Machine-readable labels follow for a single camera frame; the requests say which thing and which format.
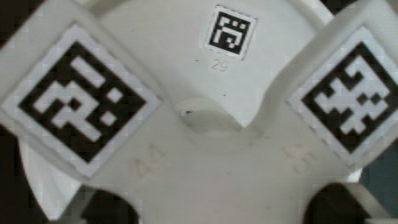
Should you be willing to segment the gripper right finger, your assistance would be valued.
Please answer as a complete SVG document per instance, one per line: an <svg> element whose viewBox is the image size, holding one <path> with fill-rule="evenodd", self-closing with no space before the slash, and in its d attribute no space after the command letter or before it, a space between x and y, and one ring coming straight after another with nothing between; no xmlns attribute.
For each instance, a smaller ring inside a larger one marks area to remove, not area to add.
<svg viewBox="0 0 398 224"><path fill-rule="evenodd" d="M331 183L317 192L303 224L398 224L361 183Z"/></svg>

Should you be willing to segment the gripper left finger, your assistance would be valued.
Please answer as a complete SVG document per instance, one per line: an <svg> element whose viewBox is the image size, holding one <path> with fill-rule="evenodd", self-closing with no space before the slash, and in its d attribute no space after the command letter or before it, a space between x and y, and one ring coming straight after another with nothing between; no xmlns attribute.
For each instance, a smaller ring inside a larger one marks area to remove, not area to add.
<svg viewBox="0 0 398 224"><path fill-rule="evenodd" d="M141 224L141 219L125 199L109 191L82 186L50 224Z"/></svg>

